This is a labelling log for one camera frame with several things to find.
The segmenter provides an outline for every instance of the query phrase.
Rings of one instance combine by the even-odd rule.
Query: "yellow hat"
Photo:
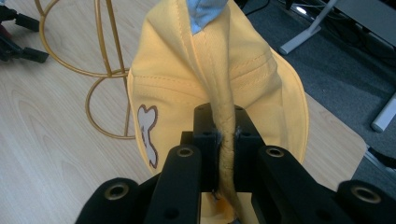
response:
[[[128,93],[136,142],[154,174],[179,144],[181,133],[192,131],[194,108],[210,102],[223,139],[219,187],[236,210],[241,203],[233,202],[229,186],[234,105],[246,109],[266,145],[289,150],[299,162],[304,159],[308,109],[302,83],[234,1],[193,34],[186,0],[162,0],[144,21]],[[205,205],[203,200],[203,220],[208,223],[230,222],[233,216],[224,211],[224,206]]]

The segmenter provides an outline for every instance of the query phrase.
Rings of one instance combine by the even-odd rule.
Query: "wooden table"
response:
[[[130,62],[144,15],[155,2],[114,4],[120,27],[126,27],[120,31]],[[48,29],[50,44],[67,59],[96,68],[101,59],[95,54],[94,28],[88,33],[94,22],[90,4],[62,1],[53,9]],[[38,17],[33,1],[8,1],[7,6]],[[38,34],[4,25],[15,42],[43,50]],[[142,183],[150,177],[135,141],[104,136],[87,121],[84,101],[94,78],[72,73],[51,58],[44,64],[0,63],[0,70],[0,223],[73,223],[103,182],[120,176]],[[124,126],[122,85],[121,80],[108,82],[92,97],[94,116],[114,132]],[[336,189],[354,174],[365,143],[308,95],[307,100],[311,120],[304,167],[320,184]]]

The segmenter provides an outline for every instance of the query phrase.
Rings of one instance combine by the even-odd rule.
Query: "white bone patch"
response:
[[[137,111],[137,119],[139,122],[140,131],[142,133],[143,143],[146,147],[149,164],[157,168],[158,152],[151,143],[150,132],[155,127],[158,118],[157,106],[151,106],[146,109],[145,105],[141,105]]]

